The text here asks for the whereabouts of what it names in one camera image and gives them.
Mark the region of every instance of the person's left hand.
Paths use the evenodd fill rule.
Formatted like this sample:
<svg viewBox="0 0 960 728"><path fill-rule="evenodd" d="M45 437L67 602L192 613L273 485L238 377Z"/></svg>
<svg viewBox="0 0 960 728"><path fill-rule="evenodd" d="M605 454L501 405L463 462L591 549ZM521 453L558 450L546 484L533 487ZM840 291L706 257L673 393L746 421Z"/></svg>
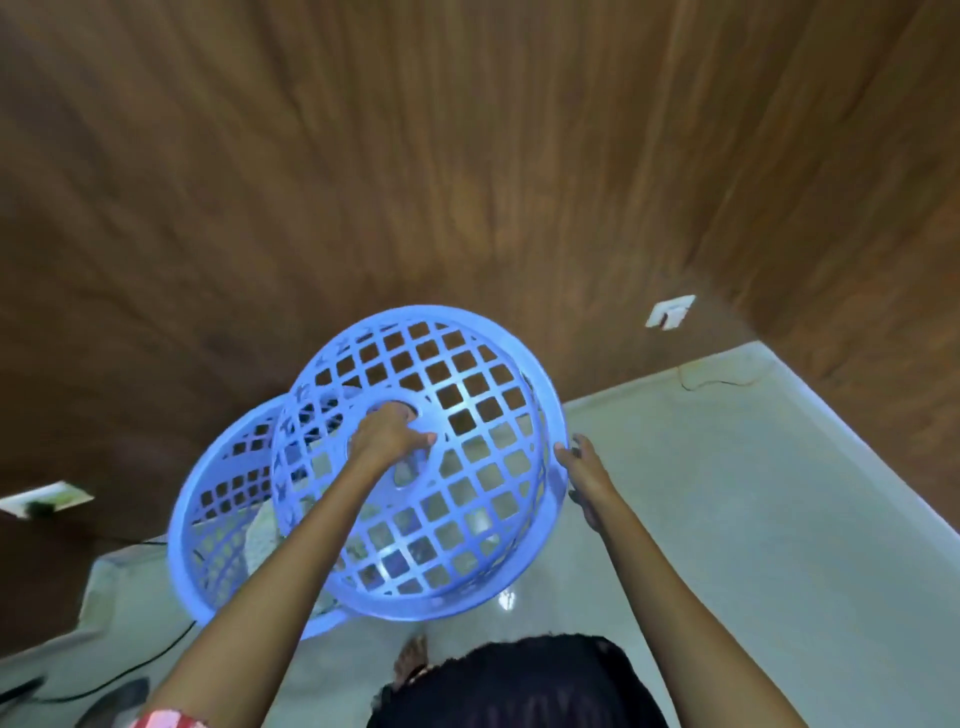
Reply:
<svg viewBox="0 0 960 728"><path fill-rule="evenodd" d="M437 434L409 427L415 418L416 413L406 404L386 402L360 421L350 438L349 459L384 473L415 449L429 448L437 442Z"/></svg>

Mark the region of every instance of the foot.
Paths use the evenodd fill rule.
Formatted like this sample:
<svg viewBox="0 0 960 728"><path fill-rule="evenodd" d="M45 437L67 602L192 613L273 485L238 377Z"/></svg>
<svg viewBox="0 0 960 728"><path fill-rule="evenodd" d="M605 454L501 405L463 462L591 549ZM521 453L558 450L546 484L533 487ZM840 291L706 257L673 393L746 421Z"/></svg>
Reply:
<svg viewBox="0 0 960 728"><path fill-rule="evenodd" d="M429 665L426 653L426 635L411 637L400 650L394 663L394 685L400 687L418 667Z"/></svg>

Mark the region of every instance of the hand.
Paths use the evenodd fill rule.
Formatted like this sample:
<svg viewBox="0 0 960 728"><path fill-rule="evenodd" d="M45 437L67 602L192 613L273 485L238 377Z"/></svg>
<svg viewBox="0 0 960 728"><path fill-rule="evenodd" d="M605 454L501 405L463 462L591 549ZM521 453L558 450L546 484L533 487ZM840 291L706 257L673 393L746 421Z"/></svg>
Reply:
<svg viewBox="0 0 960 728"><path fill-rule="evenodd" d="M617 500L620 494L613 487L613 481L610 480L610 475L600 462L589 438L575 434L573 441L574 447L571 449L557 443L553 450L557 461L566 468L570 476L570 483L573 485L570 500L583 509L587 525L599 533L601 522L594 506L607 503L611 498Z"/></svg>
<svg viewBox="0 0 960 728"><path fill-rule="evenodd" d="M437 442L434 432L417 432L407 426L417 414L406 404L389 401L369 413L350 438L351 461L370 465L383 474L415 449L427 449Z"/></svg>

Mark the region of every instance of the stacked baskets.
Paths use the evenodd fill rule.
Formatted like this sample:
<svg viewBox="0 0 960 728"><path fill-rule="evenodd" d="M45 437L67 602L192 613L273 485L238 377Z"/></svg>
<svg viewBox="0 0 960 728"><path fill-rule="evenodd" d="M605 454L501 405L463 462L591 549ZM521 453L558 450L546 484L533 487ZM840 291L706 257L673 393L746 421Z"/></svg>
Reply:
<svg viewBox="0 0 960 728"><path fill-rule="evenodd" d="M322 497L347 460L350 434L386 401L410 405L411 426L436 432L437 443L374 486L327 579L333 598L304 637L353 614L457 614L530 565L564 501L565 472L550 447L566 442L553 385L497 324L409 306L337 336L289 394L252 410L201 457L169 536L173 581L197 621L212 619L262 560L249 563L253 552L273 547L277 530L287 535ZM276 525L260 513L270 499Z"/></svg>

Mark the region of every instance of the tiled floor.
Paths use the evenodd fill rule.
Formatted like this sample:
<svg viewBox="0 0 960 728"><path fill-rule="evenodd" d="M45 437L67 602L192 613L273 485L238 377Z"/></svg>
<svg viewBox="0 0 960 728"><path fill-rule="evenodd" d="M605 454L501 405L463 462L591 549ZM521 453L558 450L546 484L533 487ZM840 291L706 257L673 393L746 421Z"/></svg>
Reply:
<svg viewBox="0 0 960 728"><path fill-rule="evenodd" d="M718 378L752 384L699 386ZM811 726L954 724L956 534L759 345L684 366L683 384L694 391L676 371L648 377L568 409L568 423L594 440L668 558ZM143 659L183 620L162 563L143 564L109 638L64 658L48 693L102 679L83 665ZM364 725L416 628L358 619L302 643L267 724ZM425 629L435 660L544 632L605 635L677 725L604 548L570 503L510 591ZM108 654L94 660L98 650ZM65 710L29 710L21 717L33 722L18 725L68 724Z"/></svg>

